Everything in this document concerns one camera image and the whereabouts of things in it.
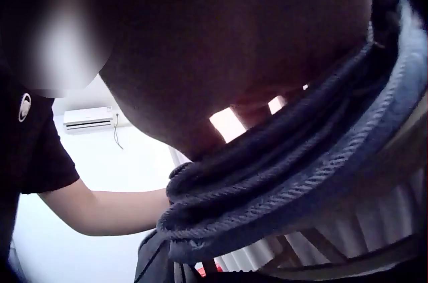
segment power cord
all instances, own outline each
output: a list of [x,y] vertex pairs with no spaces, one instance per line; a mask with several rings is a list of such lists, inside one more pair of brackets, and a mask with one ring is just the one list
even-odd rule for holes
[[116,141],[116,144],[123,149],[123,147],[119,144],[119,136],[117,135],[117,125],[119,124],[119,114],[116,114],[116,124],[114,125],[114,141]]

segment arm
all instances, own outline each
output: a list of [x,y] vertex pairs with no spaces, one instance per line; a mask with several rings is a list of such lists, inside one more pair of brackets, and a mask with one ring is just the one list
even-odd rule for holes
[[154,228],[169,206],[165,189],[140,193],[91,191],[81,179],[39,195],[67,225],[90,236],[126,235]]

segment blue garment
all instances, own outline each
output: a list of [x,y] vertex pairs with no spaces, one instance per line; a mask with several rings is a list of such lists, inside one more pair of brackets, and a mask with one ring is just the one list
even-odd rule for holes
[[[390,13],[401,19],[388,23]],[[382,148],[427,86],[427,35],[408,0],[373,0],[375,41],[311,86],[298,103],[200,162],[171,174],[173,203],[159,220],[170,258],[196,263],[272,234],[341,197],[350,177]]]

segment bare skin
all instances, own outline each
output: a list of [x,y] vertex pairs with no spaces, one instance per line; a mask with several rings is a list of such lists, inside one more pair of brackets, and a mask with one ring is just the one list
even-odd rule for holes
[[[190,159],[224,144],[210,116],[231,107],[247,129],[261,123],[272,98],[294,101],[364,43],[370,18],[370,0],[111,1],[119,34],[101,77],[138,129]],[[96,192],[82,181],[41,197],[89,235],[153,228],[169,205],[165,190]]]

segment air conditioner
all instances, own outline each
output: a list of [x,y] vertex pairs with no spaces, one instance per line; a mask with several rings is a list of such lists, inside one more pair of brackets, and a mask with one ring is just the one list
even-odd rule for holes
[[64,128],[67,133],[91,132],[112,127],[112,107],[70,110],[64,113]]

